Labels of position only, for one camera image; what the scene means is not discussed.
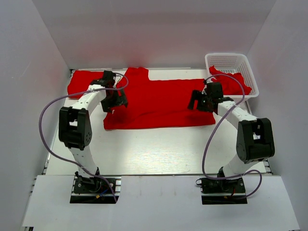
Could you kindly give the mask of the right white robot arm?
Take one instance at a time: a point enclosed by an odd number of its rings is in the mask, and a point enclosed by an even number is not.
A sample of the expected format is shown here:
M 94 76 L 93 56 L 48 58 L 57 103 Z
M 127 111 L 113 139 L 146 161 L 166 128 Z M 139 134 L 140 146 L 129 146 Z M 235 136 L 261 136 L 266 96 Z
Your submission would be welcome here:
M 223 192 L 235 186 L 234 178 L 253 172 L 252 166 L 275 154 L 272 124 L 268 118 L 257 118 L 240 108 L 232 98 L 225 97 L 222 85 L 211 82 L 203 91 L 193 90 L 188 109 L 201 112 L 212 112 L 221 116 L 206 145 L 202 157 L 202 172 L 206 178 L 205 159 L 210 143 L 223 120 L 227 120 L 237 129 L 236 155 L 221 168 L 221 176 L 217 176 L 218 188 Z

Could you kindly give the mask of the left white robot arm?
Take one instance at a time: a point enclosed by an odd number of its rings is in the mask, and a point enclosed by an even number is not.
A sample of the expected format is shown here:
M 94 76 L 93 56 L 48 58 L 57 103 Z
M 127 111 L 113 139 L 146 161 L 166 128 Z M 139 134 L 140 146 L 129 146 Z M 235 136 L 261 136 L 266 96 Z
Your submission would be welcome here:
M 120 73 L 104 71 L 103 76 L 93 80 L 74 104 L 62 107 L 59 112 L 59 140 L 73 155 L 78 174 L 87 178 L 85 186 L 91 192 L 97 192 L 101 188 L 102 180 L 96 177 L 100 174 L 99 167 L 94 163 L 90 151 L 90 115 L 98 105 L 102 106 L 105 113 L 112 112 L 115 107 L 128 105 L 124 88 L 115 87 L 119 76 L 125 77 Z

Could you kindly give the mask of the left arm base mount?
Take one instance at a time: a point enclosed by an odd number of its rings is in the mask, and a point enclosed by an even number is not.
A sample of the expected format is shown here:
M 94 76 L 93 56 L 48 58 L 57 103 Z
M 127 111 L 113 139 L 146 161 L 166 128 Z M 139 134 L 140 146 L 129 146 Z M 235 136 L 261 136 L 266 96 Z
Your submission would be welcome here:
M 107 177 L 108 182 L 98 178 L 74 178 L 70 196 L 71 204 L 116 204 L 121 190 L 121 177 Z

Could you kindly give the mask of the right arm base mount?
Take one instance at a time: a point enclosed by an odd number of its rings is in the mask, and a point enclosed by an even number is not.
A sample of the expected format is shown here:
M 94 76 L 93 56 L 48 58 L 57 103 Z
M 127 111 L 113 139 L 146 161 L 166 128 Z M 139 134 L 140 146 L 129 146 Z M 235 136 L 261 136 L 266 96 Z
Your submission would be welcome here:
M 232 180 L 199 178 L 195 183 L 201 188 L 202 205 L 247 204 L 246 190 L 242 178 Z

